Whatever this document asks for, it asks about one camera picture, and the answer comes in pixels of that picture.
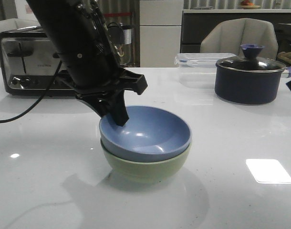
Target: blue bowl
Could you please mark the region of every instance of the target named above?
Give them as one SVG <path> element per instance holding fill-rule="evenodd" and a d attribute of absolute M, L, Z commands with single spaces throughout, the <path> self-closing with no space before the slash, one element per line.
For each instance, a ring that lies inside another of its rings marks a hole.
<path fill-rule="evenodd" d="M 100 123 L 101 141 L 117 157 L 136 162 L 156 162 L 184 152 L 191 142 L 189 126 L 168 111 L 148 106 L 126 108 L 124 126 L 104 116 Z"/>

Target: toaster knob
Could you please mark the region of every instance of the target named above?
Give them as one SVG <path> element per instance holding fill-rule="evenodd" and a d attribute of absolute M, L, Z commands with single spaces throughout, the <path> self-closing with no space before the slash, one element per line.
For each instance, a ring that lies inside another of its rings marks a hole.
<path fill-rule="evenodd" d="M 30 78 L 28 78 L 28 77 L 23 77 L 23 78 L 21 78 L 21 80 L 20 80 L 20 84 L 21 84 L 21 86 L 23 86 L 23 87 L 29 87 L 29 86 L 31 85 L 31 80 L 30 80 Z"/>

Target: pot lid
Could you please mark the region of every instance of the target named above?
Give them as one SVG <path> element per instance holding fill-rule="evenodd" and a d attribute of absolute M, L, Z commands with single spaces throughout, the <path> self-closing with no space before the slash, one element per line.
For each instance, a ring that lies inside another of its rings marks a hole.
<path fill-rule="evenodd" d="M 286 68 L 286 65 L 279 61 L 257 57 L 264 46 L 244 44 L 241 45 L 241 48 L 244 53 L 243 58 L 239 56 L 223 58 L 217 61 L 217 66 L 235 71 L 257 73 L 280 72 Z"/>

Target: white cabinet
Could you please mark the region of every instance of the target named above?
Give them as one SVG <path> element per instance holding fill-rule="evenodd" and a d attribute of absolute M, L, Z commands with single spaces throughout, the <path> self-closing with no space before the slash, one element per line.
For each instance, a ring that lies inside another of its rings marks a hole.
<path fill-rule="evenodd" d="M 174 67 L 183 6 L 183 0 L 140 1 L 141 67 Z"/>

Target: stacked bowls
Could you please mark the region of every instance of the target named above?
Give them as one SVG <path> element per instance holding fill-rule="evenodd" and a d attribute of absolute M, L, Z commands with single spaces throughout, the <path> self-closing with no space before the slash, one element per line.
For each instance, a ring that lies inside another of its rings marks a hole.
<path fill-rule="evenodd" d="M 191 145 L 191 130 L 181 118 L 149 106 L 126 108 L 129 120 L 115 124 L 111 116 L 100 123 L 101 144 L 110 166 L 137 182 L 161 181 L 184 164 Z"/>

